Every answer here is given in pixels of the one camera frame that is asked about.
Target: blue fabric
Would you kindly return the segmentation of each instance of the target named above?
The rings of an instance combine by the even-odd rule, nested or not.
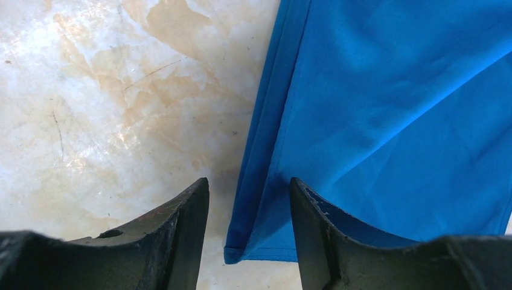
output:
[[[296,261],[288,184],[412,240],[503,234],[512,0],[283,0],[227,263]]]

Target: fabric fold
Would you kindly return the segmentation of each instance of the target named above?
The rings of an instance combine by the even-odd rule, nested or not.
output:
[[[295,260],[294,176],[408,239],[504,233],[512,1],[283,1],[277,23],[297,42],[267,59],[226,262]]]

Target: marble floor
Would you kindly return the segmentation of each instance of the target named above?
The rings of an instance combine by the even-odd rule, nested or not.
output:
[[[0,230],[96,236],[197,178],[198,289],[300,289],[222,248],[278,0],[0,3]]]

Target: scratch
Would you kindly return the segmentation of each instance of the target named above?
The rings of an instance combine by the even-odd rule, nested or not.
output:
[[[156,69],[156,70],[154,70],[154,71],[152,71],[152,72],[150,72],[150,73],[146,74],[146,75],[145,75],[143,78],[141,78],[140,80],[138,80],[138,81],[134,82],[133,84],[131,84],[131,85],[127,86],[127,87],[123,90],[123,92],[124,92],[124,91],[126,91],[127,89],[129,89],[129,88],[133,87],[133,86],[134,86],[135,84],[137,84],[138,82],[140,82],[140,81],[144,80],[145,78],[149,77],[150,75],[152,75],[152,74],[154,74],[154,73],[157,73],[157,72],[161,71],[162,69],[164,69],[164,68],[166,68],[166,67],[168,67],[168,66],[175,65],[175,64],[177,64],[178,62],[180,62],[180,61],[182,61],[182,60],[184,60],[184,59],[180,59],[180,60],[177,60],[177,61],[175,61],[175,62],[169,63],[168,65],[164,65],[164,66],[162,66],[161,68]]]
[[[55,117],[55,112],[54,111],[51,111],[51,115],[53,116],[53,120],[55,121],[55,125],[57,125],[57,130],[59,131],[60,155],[61,155],[62,161],[64,161],[64,143],[62,142],[62,133],[60,132],[59,122],[57,121],[57,118]]]

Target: hole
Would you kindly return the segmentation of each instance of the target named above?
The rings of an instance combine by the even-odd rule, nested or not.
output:
[[[120,236],[122,235],[123,232],[120,231],[120,230],[109,230],[109,231],[106,231],[102,234],[100,234],[99,237],[97,237],[98,239],[105,239],[107,237],[117,237],[117,236]]]

